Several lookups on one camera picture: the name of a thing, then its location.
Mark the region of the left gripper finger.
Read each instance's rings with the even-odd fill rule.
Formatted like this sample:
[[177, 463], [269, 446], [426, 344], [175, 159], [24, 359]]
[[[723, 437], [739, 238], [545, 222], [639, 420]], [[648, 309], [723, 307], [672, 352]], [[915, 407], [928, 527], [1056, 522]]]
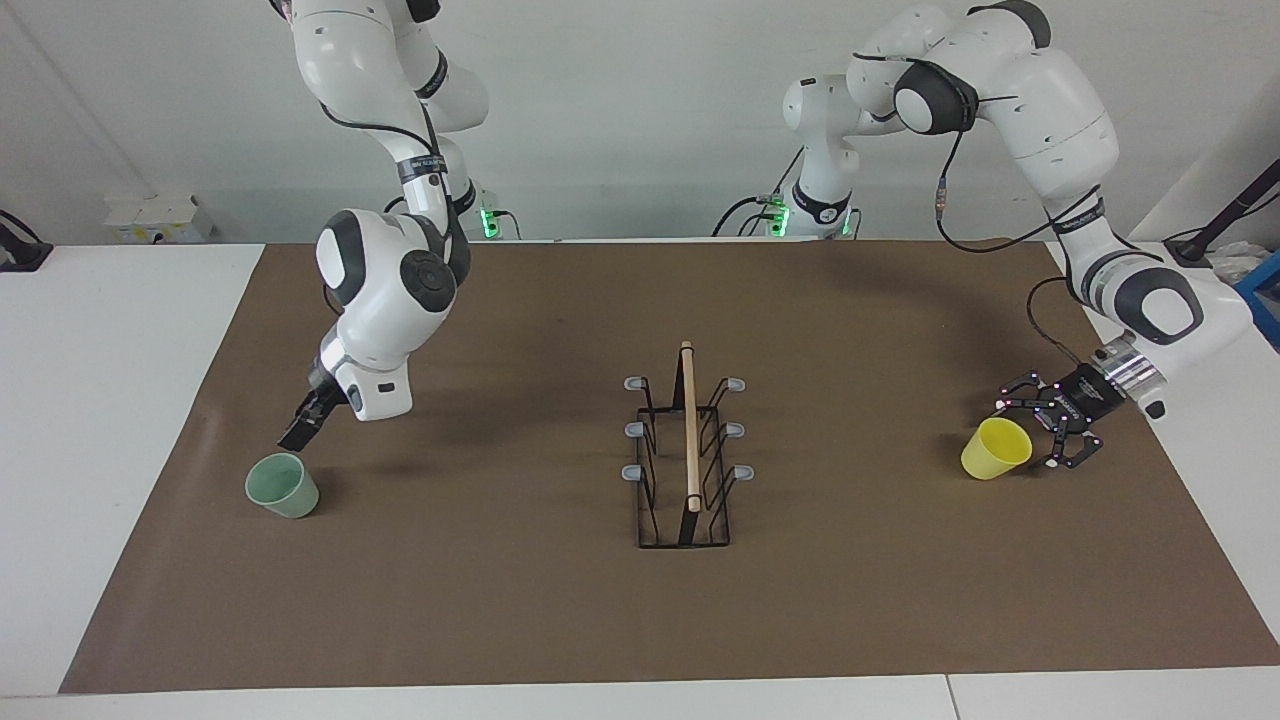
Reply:
[[1060, 415], [1062, 401], [1059, 383], [1048, 383], [1039, 373], [1028, 372], [1001, 386], [995, 401], [995, 414], [1002, 415], [1014, 410]]
[[1050, 451], [1039, 459], [1044, 468], [1078, 468], [1103, 447], [1091, 429], [1091, 419], [1069, 415], [1041, 415], [1039, 424], [1052, 436]]

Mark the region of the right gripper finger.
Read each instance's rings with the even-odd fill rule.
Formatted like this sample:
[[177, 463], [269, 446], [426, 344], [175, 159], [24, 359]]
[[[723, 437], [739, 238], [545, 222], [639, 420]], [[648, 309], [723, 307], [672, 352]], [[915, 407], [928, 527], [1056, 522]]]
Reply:
[[276, 442], [279, 448], [301, 452], [320, 432], [326, 419], [326, 405], [321, 398], [306, 398], [296, 410], [293, 420]]

